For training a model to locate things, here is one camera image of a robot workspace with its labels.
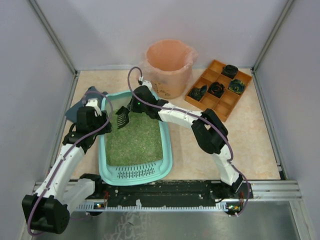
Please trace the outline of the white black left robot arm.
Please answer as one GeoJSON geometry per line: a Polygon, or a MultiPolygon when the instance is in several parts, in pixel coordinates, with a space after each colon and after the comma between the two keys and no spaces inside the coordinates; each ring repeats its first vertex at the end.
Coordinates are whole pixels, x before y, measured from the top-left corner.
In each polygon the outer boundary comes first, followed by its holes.
{"type": "Polygon", "coordinates": [[[111,131],[111,115],[97,106],[82,106],[77,121],[64,137],[57,159],[46,179],[32,194],[25,195],[22,209],[28,233],[61,234],[67,228],[71,214],[98,189],[99,177],[82,178],[70,189],[66,187],[77,165],[93,145],[97,136],[111,131]]]}

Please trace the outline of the teal plastic litter box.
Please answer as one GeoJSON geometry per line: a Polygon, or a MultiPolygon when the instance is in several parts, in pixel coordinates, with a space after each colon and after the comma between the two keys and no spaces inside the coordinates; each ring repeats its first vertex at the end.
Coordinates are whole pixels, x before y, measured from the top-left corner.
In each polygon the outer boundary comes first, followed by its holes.
{"type": "MultiPolygon", "coordinates": [[[[122,107],[126,107],[131,99],[132,93],[121,91],[107,95],[102,100],[101,108],[107,111],[108,115],[116,114],[122,107]]],[[[173,155],[169,126],[166,122],[160,121],[159,128],[162,142],[163,158],[154,162],[111,166],[107,164],[106,156],[106,134],[100,135],[98,144],[98,165],[99,174],[104,182],[113,186],[134,186],[158,181],[169,174],[173,166],[173,155]]]]}

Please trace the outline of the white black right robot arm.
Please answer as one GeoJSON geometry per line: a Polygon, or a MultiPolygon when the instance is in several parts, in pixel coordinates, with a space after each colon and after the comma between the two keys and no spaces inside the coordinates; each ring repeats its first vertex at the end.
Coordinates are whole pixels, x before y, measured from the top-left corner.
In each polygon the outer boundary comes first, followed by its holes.
{"type": "Polygon", "coordinates": [[[198,146],[213,157],[221,182],[234,193],[240,189],[244,177],[232,164],[234,153],[228,141],[228,130],[212,109],[190,111],[177,107],[167,100],[156,99],[145,85],[131,93],[130,111],[192,130],[198,146]]]}

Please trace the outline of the black slotted litter scoop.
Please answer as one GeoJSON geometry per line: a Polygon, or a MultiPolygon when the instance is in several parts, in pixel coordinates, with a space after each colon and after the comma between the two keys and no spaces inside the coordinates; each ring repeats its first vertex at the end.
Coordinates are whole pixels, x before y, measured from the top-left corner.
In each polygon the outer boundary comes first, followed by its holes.
{"type": "Polygon", "coordinates": [[[125,106],[122,106],[115,113],[116,114],[116,124],[117,124],[118,129],[125,127],[130,122],[129,113],[130,113],[130,110],[125,106]]]}

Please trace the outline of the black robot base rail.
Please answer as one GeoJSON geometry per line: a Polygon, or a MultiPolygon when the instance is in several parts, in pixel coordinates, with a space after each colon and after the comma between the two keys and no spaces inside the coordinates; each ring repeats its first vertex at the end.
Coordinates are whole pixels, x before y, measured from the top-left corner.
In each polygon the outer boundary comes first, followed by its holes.
{"type": "Polygon", "coordinates": [[[253,198],[250,183],[232,187],[218,180],[159,180],[134,186],[113,186],[102,183],[98,191],[86,200],[94,210],[191,210],[218,208],[230,201],[223,210],[239,213],[253,198]]]}

